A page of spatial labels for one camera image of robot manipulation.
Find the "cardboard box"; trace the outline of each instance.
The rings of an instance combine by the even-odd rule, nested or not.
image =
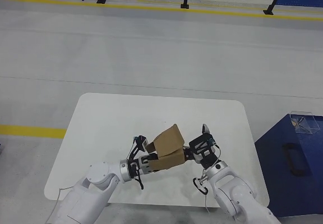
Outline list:
[[[157,160],[149,161],[150,168],[153,170],[167,170],[185,163],[183,145],[184,139],[176,124],[163,131],[153,142],[145,147],[148,153],[156,151],[158,154]]]

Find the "gray floor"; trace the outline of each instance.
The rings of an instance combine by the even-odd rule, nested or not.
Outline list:
[[[257,140],[292,110],[323,115],[323,22],[0,2],[0,124],[67,128],[85,92],[238,100]],[[0,142],[0,224],[43,223],[61,140]],[[97,223],[232,223],[202,208],[103,214]]]

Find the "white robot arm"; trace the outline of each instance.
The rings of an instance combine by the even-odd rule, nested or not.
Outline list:
[[[118,183],[130,181],[127,160],[92,165],[59,205],[55,224],[93,224],[107,205]],[[94,184],[101,191],[89,189]]]
[[[90,167],[87,175],[77,182],[60,204],[54,224],[93,224],[120,181],[125,183],[135,179],[144,188],[140,175],[157,171],[150,169],[148,161],[158,156],[151,153],[134,159],[138,151],[145,152],[147,140],[139,136],[134,142],[136,147],[128,159],[117,164],[101,162]],[[191,141],[189,147],[184,147],[185,160],[195,160],[205,170],[201,179],[193,179],[198,190],[206,195],[207,188],[201,190],[197,181],[200,186],[208,181],[221,209],[245,224],[280,224],[268,208],[255,200],[257,193],[252,185],[216,157],[214,146],[218,147],[207,126],[203,125],[202,135]],[[226,176],[233,176],[233,179],[218,187],[217,183]],[[89,189],[91,183],[101,191]]]
[[[247,180],[241,179],[224,161],[216,157],[214,146],[217,148],[219,146],[205,124],[202,135],[191,141],[189,146],[184,149],[192,155],[189,158],[201,164],[205,170],[201,179],[193,179],[194,185],[201,193],[206,195],[207,188],[204,187],[205,190],[201,190],[196,181],[199,181],[200,186],[204,181],[208,181],[221,209],[237,220],[245,224],[280,224],[268,208],[255,200],[257,193],[252,185]],[[226,176],[233,178],[218,187],[217,183]]]

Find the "table top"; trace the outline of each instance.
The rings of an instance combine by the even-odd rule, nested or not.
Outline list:
[[[186,144],[201,134],[203,123],[207,124],[222,150],[220,159],[250,181],[258,192],[257,201],[264,206],[269,204],[259,158],[240,102],[115,94],[80,97],[44,195],[56,200],[58,189],[73,186],[91,164],[118,162],[127,157],[134,136],[143,135],[151,142],[174,123]],[[120,183],[109,203],[204,207],[205,197],[192,183],[201,173],[201,165],[187,161],[169,170],[143,175],[144,190],[134,180]],[[62,191],[60,199],[67,193],[68,190]],[[218,207],[211,193],[207,195],[207,206]]]

